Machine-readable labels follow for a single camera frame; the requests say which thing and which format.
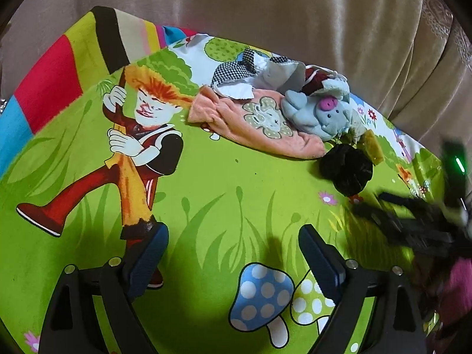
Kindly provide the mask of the black velvet scrunchie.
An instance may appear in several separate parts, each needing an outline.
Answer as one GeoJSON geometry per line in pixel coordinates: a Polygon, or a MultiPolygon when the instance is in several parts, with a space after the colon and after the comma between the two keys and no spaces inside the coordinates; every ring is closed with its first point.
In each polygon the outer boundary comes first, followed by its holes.
{"type": "Polygon", "coordinates": [[[320,175],[333,183],[343,196],[362,192],[373,177],[373,163],[362,150],[338,144],[319,160],[320,175]]]}

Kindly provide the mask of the yellow sponge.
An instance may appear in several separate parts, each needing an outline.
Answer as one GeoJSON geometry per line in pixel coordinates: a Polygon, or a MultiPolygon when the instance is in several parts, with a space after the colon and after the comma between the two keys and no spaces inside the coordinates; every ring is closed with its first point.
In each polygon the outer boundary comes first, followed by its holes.
{"type": "Polygon", "coordinates": [[[358,142],[358,148],[365,153],[373,165],[379,165],[384,161],[382,148],[372,130],[367,130],[362,134],[358,142]]]}

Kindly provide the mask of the grey plush pig toy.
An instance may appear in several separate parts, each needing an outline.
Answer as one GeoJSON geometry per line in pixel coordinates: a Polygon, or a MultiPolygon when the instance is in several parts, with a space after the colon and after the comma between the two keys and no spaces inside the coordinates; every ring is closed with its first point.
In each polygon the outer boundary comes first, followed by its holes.
{"type": "Polygon", "coordinates": [[[357,144],[366,133],[356,110],[349,103],[332,95],[307,96],[288,90],[281,100],[281,111],[297,130],[318,136],[324,142],[347,136],[357,144]]]}

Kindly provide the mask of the pink fleece towel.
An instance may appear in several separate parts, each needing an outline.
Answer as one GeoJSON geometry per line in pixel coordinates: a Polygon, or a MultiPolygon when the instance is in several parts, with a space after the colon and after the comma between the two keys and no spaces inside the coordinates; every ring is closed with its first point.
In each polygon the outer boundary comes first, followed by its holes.
{"type": "Polygon", "coordinates": [[[282,95],[274,90],[253,91],[252,99],[235,100],[201,87],[188,122],[206,124],[213,132],[237,144],[286,158],[314,160],[326,153],[320,137],[290,126],[282,114],[282,95]]]}

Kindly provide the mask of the black white checked cloth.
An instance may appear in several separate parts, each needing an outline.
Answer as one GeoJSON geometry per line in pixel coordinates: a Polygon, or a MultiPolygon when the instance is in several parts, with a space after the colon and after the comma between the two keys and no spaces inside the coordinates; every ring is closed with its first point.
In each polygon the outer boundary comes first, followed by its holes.
{"type": "Polygon", "coordinates": [[[216,94],[234,100],[254,98],[254,90],[273,90],[284,94],[300,91],[306,81],[306,65],[285,56],[266,57],[245,49],[239,60],[223,62],[212,77],[210,87],[216,94]]]}

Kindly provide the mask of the red knitted hat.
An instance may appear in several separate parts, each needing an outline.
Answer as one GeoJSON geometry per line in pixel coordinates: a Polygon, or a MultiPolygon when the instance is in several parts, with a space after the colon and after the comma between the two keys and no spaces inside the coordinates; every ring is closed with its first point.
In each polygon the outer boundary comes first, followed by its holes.
{"type": "Polygon", "coordinates": [[[306,80],[301,92],[306,95],[330,95],[343,100],[349,97],[350,86],[347,78],[337,71],[318,65],[307,65],[306,80]]]}

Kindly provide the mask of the cartoon print green cloth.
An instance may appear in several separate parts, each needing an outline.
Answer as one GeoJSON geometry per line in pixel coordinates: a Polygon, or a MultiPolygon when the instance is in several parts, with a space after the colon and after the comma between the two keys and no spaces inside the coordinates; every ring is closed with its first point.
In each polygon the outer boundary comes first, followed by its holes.
{"type": "MultiPolygon", "coordinates": [[[[22,219],[22,202],[44,205],[68,185],[114,161],[112,127],[101,99],[125,65],[145,66],[192,96],[221,62],[245,46],[178,27],[162,27],[120,10],[93,8],[35,63],[1,115],[1,320],[21,350],[36,353],[46,306],[68,264],[99,266],[125,251],[120,237],[126,194],[120,185],[86,194],[53,237],[22,219]]],[[[160,290],[149,290],[136,310],[160,353],[275,353],[265,325],[230,326],[238,278],[255,264],[276,269],[294,284],[295,304],[276,308],[289,339],[285,353],[307,349],[333,303],[322,295],[296,234],[311,223],[344,256],[370,268],[409,264],[413,254],[392,248],[348,209],[379,190],[439,199],[438,156],[396,128],[357,96],[350,105],[373,130],[385,159],[366,188],[344,197],[315,177],[309,160],[276,157],[221,137],[175,114],[170,129],[183,140],[172,174],[153,175],[146,195],[170,230],[159,268],[160,290]]]]}

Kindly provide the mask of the beige pink curtain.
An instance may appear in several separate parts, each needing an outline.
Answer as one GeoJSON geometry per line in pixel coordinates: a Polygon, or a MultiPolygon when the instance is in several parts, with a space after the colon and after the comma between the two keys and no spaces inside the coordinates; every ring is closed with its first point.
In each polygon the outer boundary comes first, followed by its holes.
{"type": "Polygon", "coordinates": [[[95,6],[323,65],[428,149],[471,142],[471,41],[444,0],[24,0],[1,32],[1,95],[95,6]]]}

